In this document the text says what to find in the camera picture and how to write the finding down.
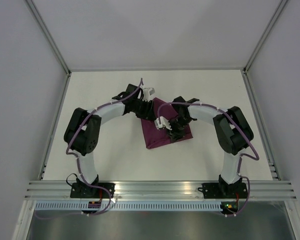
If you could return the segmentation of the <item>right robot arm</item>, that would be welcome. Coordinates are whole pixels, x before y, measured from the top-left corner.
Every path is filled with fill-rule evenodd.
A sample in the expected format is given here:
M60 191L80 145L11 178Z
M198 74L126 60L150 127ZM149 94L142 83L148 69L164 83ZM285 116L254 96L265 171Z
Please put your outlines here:
M177 117L163 120L161 111L158 110L157 113L173 143L185 137L186 127L191 121L201 120L214 126L218 143L224 152L223 167L218 177L218 192L225 198L231 197L242 183L242 158L248 156L245 149L250 147L254 153L251 158L259 160L259 155L251 146L254 133L242 110L237 106L223 110L204 104L197 98L186 101L181 96L175 98L170 105L177 112Z

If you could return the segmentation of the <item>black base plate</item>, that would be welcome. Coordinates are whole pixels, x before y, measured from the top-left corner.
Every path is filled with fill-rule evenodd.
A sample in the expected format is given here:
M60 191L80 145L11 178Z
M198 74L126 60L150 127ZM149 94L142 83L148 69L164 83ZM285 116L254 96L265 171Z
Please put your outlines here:
M70 191L72 199L109 199L115 193L115 184L110 182L101 182L98 188L87 186L84 183L73 183Z
M239 184L202 183L197 190L203 194L204 199L246 199L248 197L247 185Z

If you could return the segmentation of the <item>left aluminium frame post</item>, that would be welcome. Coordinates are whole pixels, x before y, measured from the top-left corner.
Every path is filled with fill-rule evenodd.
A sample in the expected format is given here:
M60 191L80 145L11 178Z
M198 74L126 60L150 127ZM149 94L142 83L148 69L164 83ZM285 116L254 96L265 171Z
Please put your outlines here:
M48 45L50 46L54 56L56 57L58 63L60 64L61 68L65 72L67 76L71 74L71 70L68 67L62 53L60 52L52 34L50 33L40 11L38 10L35 2L33 0L24 0L25 5L29 9L30 13L32 14L33 18L35 19L40 31L42 32L44 38L46 39Z

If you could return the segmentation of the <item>aluminium frame post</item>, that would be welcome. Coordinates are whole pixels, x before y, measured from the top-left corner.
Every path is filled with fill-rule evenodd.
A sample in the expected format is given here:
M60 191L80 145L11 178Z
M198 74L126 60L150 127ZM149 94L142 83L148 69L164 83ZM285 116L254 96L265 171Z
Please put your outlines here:
M50 46L54 56L56 57L58 63L60 64L61 68L65 72L67 76L71 74L71 70L68 67L62 53L60 52L52 34L50 33L40 11L38 10L35 2L33 0L24 0L25 5L29 9L30 13L32 14L33 18L35 19L40 31L42 32L44 38L46 39L48 45Z
M280 0L279 4L277 5L274 13L272 14L269 22L267 23L264 31L261 34L255 48L253 49L247 63L242 68L242 73L246 75L249 69L252 67L254 61L256 60L259 52L263 48L264 44L266 43L267 39L269 38L271 32L273 31L274 27L276 26L279 18L281 17L282 13L284 12L286 6L288 5L289 0Z

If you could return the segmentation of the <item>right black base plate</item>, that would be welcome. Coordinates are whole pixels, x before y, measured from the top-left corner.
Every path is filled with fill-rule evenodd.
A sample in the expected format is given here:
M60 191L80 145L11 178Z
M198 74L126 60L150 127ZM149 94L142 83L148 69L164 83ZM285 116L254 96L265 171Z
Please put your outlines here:
M197 190L203 194L204 199L246 199L248 197L247 185L239 184L202 183Z

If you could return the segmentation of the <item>purple cloth napkin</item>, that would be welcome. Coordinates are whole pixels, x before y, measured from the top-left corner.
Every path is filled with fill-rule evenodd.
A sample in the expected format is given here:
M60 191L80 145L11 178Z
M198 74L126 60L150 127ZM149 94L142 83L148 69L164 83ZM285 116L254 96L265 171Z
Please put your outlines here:
M166 102L157 97L155 97L153 101L154 113L156 117L158 108ZM175 120L178 117L177 111L171 105L163 106L160 109L160 114L167 120ZM168 135L167 129L157 129L153 121L141 119L141 127L145 141L145 146L149 150L174 143L171 140L171 137ZM191 128L189 125L185 127L184 134L185 135L181 139L176 140L176 142L185 141L193 138Z

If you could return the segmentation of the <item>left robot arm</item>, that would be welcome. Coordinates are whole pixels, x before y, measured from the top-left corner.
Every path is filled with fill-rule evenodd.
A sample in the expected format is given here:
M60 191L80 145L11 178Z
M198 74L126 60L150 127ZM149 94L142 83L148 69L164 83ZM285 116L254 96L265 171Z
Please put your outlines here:
M97 147L101 126L117 117L134 113L142 120L154 121L153 97L155 89L128 84L125 91L92 110L76 108L70 118L63 139L67 143L66 155L76 159L81 191L88 198L99 193L99 175L95 167L94 150Z

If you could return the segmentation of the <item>aluminium mounting rail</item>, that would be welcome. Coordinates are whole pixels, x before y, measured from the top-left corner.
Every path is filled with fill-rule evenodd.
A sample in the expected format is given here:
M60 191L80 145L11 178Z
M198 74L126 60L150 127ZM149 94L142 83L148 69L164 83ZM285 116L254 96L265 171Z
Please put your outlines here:
M198 191L200 181L115 181L114 199L119 201L203 201ZM30 181L26 200L69 200L71 187L59 180ZM289 181L252 180L251 201L295 201L293 185Z

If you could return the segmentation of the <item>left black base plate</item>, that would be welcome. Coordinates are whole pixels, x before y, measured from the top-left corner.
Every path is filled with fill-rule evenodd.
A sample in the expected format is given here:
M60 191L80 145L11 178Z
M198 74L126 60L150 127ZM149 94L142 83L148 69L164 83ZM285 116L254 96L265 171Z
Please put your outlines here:
M70 191L72 199L109 199L115 193L115 184L110 182L101 182L98 188L87 186L84 183L73 183Z

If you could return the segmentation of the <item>right aluminium frame post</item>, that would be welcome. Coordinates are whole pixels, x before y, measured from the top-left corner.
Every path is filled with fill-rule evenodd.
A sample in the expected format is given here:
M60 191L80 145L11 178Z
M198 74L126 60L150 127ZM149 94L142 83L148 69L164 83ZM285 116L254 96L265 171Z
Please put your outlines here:
M242 73L246 75L249 69L252 67L254 61L256 60L259 52L263 48L264 44L266 43L267 39L269 38L271 32L273 31L274 27L276 26L279 18L281 17L282 13L284 12L286 6L288 5L289 0L280 0L279 4L277 5L274 13L272 14L269 22L267 23L264 31L261 34L255 48L253 49L247 63L242 68Z

